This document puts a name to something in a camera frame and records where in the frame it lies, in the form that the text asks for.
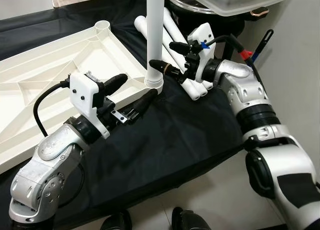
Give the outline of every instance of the vertical white pole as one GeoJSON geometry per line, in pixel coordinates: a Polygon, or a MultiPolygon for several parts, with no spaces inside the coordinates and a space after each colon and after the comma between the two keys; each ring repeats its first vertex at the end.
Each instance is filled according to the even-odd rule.
{"type": "Polygon", "coordinates": [[[145,83],[151,88],[163,84],[162,74],[149,65],[151,59],[162,59],[162,35],[165,0],[146,0],[147,21],[147,74],[145,83]]]}
{"type": "MultiPolygon", "coordinates": [[[[187,43],[184,36],[181,34],[179,28],[177,27],[176,23],[171,17],[170,11],[167,8],[164,8],[164,26],[171,35],[172,39],[176,42],[187,43]]],[[[208,81],[203,81],[202,84],[205,86],[206,89],[212,89],[213,84],[208,81]]]]}
{"type": "MultiPolygon", "coordinates": [[[[147,20],[144,16],[140,15],[134,20],[135,28],[147,39],[147,20]]],[[[166,50],[164,46],[162,46],[162,60],[164,62],[170,63],[172,66],[179,68],[175,60],[171,57],[169,52],[166,50]]],[[[200,98],[200,94],[197,92],[195,87],[191,84],[189,79],[186,79],[181,87],[185,90],[185,92],[189,95],[192,100],[197,100],[200,98]]]]}

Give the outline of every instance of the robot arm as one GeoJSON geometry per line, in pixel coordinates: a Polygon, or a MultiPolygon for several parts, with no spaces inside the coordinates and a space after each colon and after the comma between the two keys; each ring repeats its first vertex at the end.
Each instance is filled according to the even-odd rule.
{"type": "Polygon", "coordinates": [[[90,73],[69,76],[70,98],[81,113],[69,118],[36,147],[31,160],[16,174],[11,184],[9,215],[13,229],[52,229],[59,197],[69,174],[77,167],[88,144],[100,136],[107,138],[119,124],[132,124],[157,96],[155,89],[133,103],[129,112],[120,113],[106,96],[117,91],[128,79],[117,75],[106,83],[90,73]]]}
{"type": "Polygon", "coordinates": [[[320,192],[316,188],[315,168],[302,146],[277,118],[250,53],[232,36],[213,39],[208,23],[195,29],[188,42],[189,45],[170,44],[185,56],[187,71],[184,74],[162,61],[151,60],[150,65],[178,82],[190,78],[219,86],[243,133],[248,151],[245,163],[252,188],[273,200],[289,229],[320,229],[320,192]],[[248,65],[211,59],[210,44],[219,39],[235,43],[248,65]]]}

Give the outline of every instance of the red cable clip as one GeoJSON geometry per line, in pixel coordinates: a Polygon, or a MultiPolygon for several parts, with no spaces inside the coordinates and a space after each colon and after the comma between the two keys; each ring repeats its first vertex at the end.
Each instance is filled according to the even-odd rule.
{"type": "Polygon", "coordinates": [[[244,61],[246,61],[248,58],[250,58],[250,56],[253,54],[251,51],[248,51],[248,50],[243,50],[241,52],[239,52],[239,54],[241,55],[242,59],[244,61]]]}

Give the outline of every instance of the white plastic frame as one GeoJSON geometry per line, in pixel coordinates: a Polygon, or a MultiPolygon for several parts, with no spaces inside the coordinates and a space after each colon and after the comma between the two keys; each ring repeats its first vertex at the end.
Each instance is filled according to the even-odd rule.
{"type": "MultiPolygon", "coordinates": [[[[68,74],[88,71],[101,81],[120,73],[128,76],[110,96],[116,109],[150,89],[144,82],[147,71],[112,34],[105,20],[0,61],[0,173],[31,157],[33,146],[43,139],[33,118],[35,100],[68,74]]],[[[39,117],[49,134],[78,114],[67,89],[55,91],[39,107],[39,117]]]]}

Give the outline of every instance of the black cable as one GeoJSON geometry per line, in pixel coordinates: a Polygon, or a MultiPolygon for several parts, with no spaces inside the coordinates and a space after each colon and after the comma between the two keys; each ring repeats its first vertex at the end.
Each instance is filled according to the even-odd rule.
{"type": "Polygon", "coordinates": [[[85,183],[85,178],[86,178],[86,173],[85,173],[85,170],[84,170],[84,167],[82,166],[82,164],[78,164],[77,166],[80,171],[81,171],[81,181],[80,181],[80,185],[78,187],[78,189],[76,190],[76,192],[74,193],[74,195],[69,199],[67,200],[66,202],[64,202],[63,204],[60,204],[59,205],[59,209],[60,208],[63,208],[64,206],[68,205],[69,203],[71,203],[80,193],[81,189],[83,188],[84,186],[84,183],[85,183]]]}
{"type": "Polygon", "coordinates": [[[257,71],[257,68],[256,68],[253,60],[249,57],[247,60],[245,60],[245,62],[246,62],[247,65],[249,65],[249,66],[252,68],[253,73],[254,73],[256,79],[257,79],[257,80],[259,81],[259,83],[262,85],[264,91],[267,92],[266,89],[265,89],[264,84],[262,83],[262,80],[261,80],[261,78],[260,78],[260,75],[259,75],[259,73],[258,73],[258,71],[257,71]]]}
{"type": "Polygon", "coordinates": [[[210,45],[212,45],[212,44],[214,44],[214,43],[219,43],[219,42],[221,42],[221,41],[226,41],[228,38],[230,38],[229,35],[220,35],[220,36],[214,38],[213,40],[205,43],[205,45],[206,45],[206,46],[210,46],[210,45]]]}
{"type": "Polygon", "coordinates": [[[34,106],[33,106],[33,116],[34,116],[34,119],[36,121],[36,124],[38,124],[42,134],[46,137],[48,136],[40,118],[39,118],[39,114],[38,114],[38,108],[39,108],[39,105],[40,103],[49,95],[51,94],[52,92],[54,92],[55,90],[59,89],[59,88],[66,88],[66,87],[69,87],[69,82],[67,81],[61,81],[59,84],[56,84],[54,86],[52,86],[51,88],[49,88],[48,90],[46,90],[42,95],[40,95],[40,97],[35,101],[34,103],[34,106]]]}

